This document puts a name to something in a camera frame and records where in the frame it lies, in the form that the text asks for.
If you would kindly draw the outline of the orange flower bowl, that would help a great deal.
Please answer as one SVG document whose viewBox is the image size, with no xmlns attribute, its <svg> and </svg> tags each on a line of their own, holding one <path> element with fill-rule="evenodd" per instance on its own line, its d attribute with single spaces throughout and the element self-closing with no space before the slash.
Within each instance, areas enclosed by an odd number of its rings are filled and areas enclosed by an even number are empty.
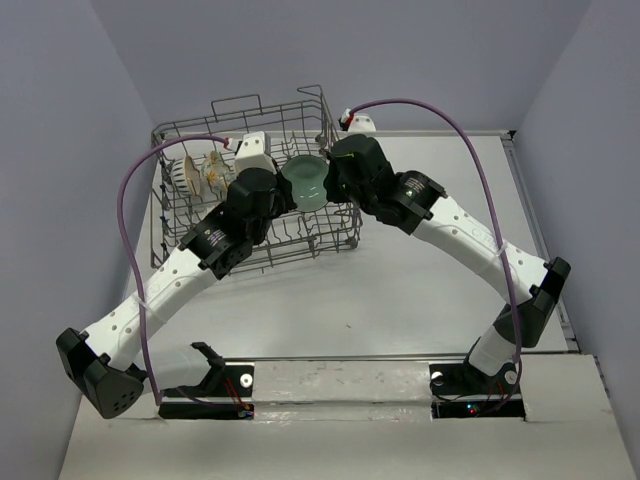
<svg viewBox="0 0 640 480">
<path fill-rule="evenodd" d="M 203 161 L 201 174 L 212 191 L 226 191 L 235 179 L 233 170 L 217 151 L 211 151 Z"/>
</svg>

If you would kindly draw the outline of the plain teal bowl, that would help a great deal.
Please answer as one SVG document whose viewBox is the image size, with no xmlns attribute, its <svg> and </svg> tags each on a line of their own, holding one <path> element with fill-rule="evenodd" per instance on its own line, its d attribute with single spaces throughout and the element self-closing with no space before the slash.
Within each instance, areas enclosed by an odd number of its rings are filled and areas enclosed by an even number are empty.
<svg viewBox="0 0 640 480">
<path fill-rule="evenodd" d="M 292 198 L 299 212 L 315 212 L 328 203 L 324 180 L 329 165 L 323 158 L 298 155 L 288 160 L 281 172 L 292 185 Z"/>
</svg>

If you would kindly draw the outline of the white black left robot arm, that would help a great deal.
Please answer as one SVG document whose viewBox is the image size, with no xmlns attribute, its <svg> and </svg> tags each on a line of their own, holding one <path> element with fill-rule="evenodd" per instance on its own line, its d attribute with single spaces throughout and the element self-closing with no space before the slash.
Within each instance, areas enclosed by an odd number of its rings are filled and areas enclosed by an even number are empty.
<svg viewBox="0 0 640 480">
<path fill-rule="evenodd" d="M 292 184 L 282 173 L 242 171 L 225 201 L 182 237 L 141 292 L 86 329 L 68 328 L 57 337 L 67 377 L 102 418 L 121 415 L 155 384 L 150 367 L 135 363 L 149 338 L 249 258 L 273 219 L 294 207 Z"/>
</svg>

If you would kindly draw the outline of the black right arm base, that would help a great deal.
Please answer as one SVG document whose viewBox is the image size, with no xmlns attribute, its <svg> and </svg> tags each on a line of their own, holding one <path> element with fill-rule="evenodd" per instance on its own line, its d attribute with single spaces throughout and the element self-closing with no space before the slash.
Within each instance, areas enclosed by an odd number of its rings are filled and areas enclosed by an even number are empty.
<svg viewBox="0 0 640 480">
<path fill-rule="evenodd" d="M 429 374 L 434 419 L 526 418 L 513 363 L 493 377 L 476 376 L 463 362 L 430 364 Z"/>
</svg>

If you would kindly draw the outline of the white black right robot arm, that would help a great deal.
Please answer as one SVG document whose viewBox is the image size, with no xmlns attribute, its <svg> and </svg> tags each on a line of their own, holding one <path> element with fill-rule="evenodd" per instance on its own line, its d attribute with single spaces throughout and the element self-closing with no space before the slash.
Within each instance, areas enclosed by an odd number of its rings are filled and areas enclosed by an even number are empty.
<svg viewBox="0 0 640 480">
<path fill-rule="evenodd" d="M 327 158 L 329 201 L 351 202 L 378 222 L 435 246 L 504 299 L 500 314 L 460 368 L 468 390 L 486 390 L 504 365 L 516 360 L 517 351 L 538 344 L 571 271 L 567 261 L 544 260 L 499 240 L 435 180 L 415 170 L 395 172 L 373 137 L 339 140 Z"/>
</svg>

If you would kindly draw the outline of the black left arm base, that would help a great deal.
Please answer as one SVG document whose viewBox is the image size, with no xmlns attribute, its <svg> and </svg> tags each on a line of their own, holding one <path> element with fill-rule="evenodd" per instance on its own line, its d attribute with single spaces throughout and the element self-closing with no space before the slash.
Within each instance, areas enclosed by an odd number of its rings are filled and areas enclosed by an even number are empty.
<svg viewBox="0 0 640 480">
<path fill-rule="evenodd" d="M 220 375 L 197 386 L 163 392 L 159 416 L 166 420 L 252 420 L 255 365 L 228 363 Z"/>
</svg>

